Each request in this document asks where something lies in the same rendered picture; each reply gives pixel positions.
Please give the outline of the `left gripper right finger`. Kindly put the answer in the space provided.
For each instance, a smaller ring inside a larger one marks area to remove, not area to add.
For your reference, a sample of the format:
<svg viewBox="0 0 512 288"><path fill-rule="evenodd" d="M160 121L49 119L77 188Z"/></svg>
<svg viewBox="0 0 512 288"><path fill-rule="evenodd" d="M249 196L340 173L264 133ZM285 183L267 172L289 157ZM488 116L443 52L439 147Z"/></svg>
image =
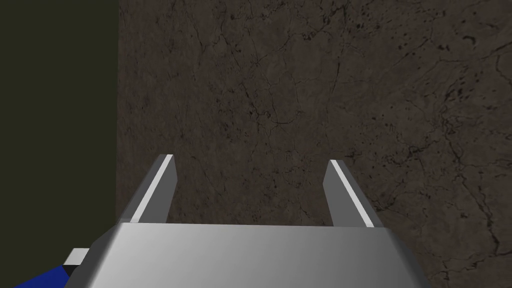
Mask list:
<svg viewBox="0 0 512 288"><path fill-rule="evenodd" d="M328 161L322 185L333 226L384 227L342 160Z"/></svg>

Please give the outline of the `blue and white object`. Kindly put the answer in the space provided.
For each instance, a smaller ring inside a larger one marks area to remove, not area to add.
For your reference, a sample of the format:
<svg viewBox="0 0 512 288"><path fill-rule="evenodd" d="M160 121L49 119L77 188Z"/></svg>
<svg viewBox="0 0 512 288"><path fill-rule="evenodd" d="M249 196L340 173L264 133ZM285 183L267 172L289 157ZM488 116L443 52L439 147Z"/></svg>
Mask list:
<svg viewBox="0 0 512 288"><path fill-rule="evenodd" d="M14 288L65 288L70 276L87 255L88 248L73 248L63 265L52 268Z"/></svg>

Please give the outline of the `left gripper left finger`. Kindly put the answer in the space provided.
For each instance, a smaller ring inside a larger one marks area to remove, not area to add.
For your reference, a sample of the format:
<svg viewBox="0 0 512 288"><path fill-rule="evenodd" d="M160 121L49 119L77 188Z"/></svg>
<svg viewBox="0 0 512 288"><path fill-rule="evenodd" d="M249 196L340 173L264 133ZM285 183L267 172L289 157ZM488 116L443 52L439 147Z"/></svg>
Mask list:
<svg viewBox="0 0 512 288"><path fill-rule="evenodd" d="M177 182L175 157L160 154L136 189L119 222L165 223Z"/></svg>

